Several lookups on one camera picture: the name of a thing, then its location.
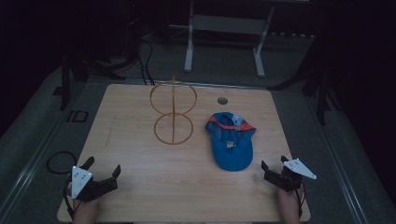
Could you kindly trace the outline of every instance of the dark background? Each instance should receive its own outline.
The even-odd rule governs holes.
[[[261,17],[258,8],[265,8],[261,1],[196,2],[197,10],[207,14]],[[315,67],[322,60],[332,68],[329,85],[395,203],[396,3],[365,0],[343,1],[341,5],[332,1],[324,4],[326,7],[323,3],[279,4],[270,31],[317,36],[304,66]],[[184,0],[2,0],[0,134],[47,75],[61,65],[70,43],[94,59],[108,61],[109,54],[133,50],[145,29],[166,39],[169,24],[187,25],[188,5]],[[129,33],[132,42],[124,49],[122,41],[129,22],[135,32]],[[334,50],[332,56],[325,54],[329,50]]]

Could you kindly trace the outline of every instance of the black equipment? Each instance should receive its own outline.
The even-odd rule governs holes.
[[[284,156],[280,158],[282,162],[288,161]],[[286,192],[299,189],[303,183],[303,176],[291,171],[288,167],[283,166],[281,174],[278,174],[269,169],[268,165],[262,161],[262,169],[264,170],[264,179],[268,180]]]
[[[85,161],[85,163],[79,168],[84,171],[87,171],[93,165],[94,161],[95,161],[94,157],[89,157],[87,161]],[[88,182],[85,183],[85,186],[83,183],[83,189],[79,192],[78,195],[75,195],[75,197],[72,198],[75,198],[77,200],[86,203],[95,200],[109,193],[112,190],[117,189],[118,188],[117,177],[119,177],[120,173],[121,173],[121,168],[118,165],[110,178],[102,180],[100,182],[94,181],[93,176],[90,173],[89,180]],[[73,176],[76,177],[76,175],[78,174],[73,174],[73,173],[70,174],[70,176],[64,182],[64,201],[66,202],[67,212],[69,213],[71,218],[73,218],[76,210],[74,210],[70,205],[67,196],[71,195],[72,190],[69,188],[69,183],[73,181]]]

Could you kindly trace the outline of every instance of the small black hole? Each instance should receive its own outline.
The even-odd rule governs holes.
[[[219,97],[218,103],[221,104],[221,105],[227,105],[228,104],[228,100],[225,97]]]

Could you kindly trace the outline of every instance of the table leg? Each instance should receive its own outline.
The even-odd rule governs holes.
[[[257,47],[253,48],[253,56],[254,56],[254,62],[256,64],[256,69],[257,69],[257,76],[258,77],[264,77],[264,68],[262,66],[262,46],[264,44],[265,37],[267,37],[268,34],[268,28],[270,27],[271,19],[274,15],[274,10],[275,7],[271,7],[267,19],[265,20],[264,25],[262,26],[262,32],[260,34],[260,43]]]
[[[194,11],[193,11],[193,1],[190,1],[190,19],[189,19],[189,44],[187,46],[187,53],[186,53],[186,62],[184,63],[184,71],[190,72],[192,68],[192,54],[194,45],[192,44],[192,22],[194,18]]]

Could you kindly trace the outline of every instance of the wooden table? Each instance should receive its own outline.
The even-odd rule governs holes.
[[[150,86],[109,85],[92,125],[78,165],[90,156],[97,181],[109,178],[118,164],[119,188],[101,199],[99,222],[263,222],[279,221],[276,187],[263,180],[264,160],[280,172],[280,156],[291,159],[272,95],[264,90],[195,87],[197,102],[186,114],[193,123],[190,139],[167,145],[154,134],[161,116],[150,104]],[[156,108],[172,111],[172,88],[152,95]],[[175,110],[194,102],[188,87],[175,87]],[[228,99],[227,105],[218,103]],[[246,170],[227,172],[215,163],[205,124],[214,113],[229,111],[257,128],[252,137],[253,161]],[[187,119],[176,117],[175,140],[190,133]],[[162,118],[157,134],[172,141],[172,119]],[[310,218],[304,203],[302,221]],[[58,212],[70,221],[64,203]]]

